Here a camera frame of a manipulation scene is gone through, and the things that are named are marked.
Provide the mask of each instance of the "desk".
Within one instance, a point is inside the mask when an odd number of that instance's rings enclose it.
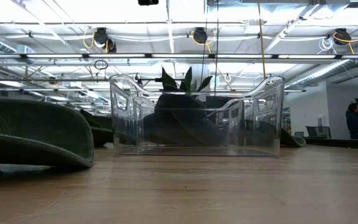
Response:
[[[358,223],[358,150],[282,152],[276,159],[98,149],[94,167],[81,172],[6,167],[0,223]]]

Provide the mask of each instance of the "clear plastic bin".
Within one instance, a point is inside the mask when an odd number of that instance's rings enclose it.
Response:
[[[284,83],[270,77],[247,93],[167,93],[146,91],[125,75],[113,76],[114,150],[130,155],[278,156]]]

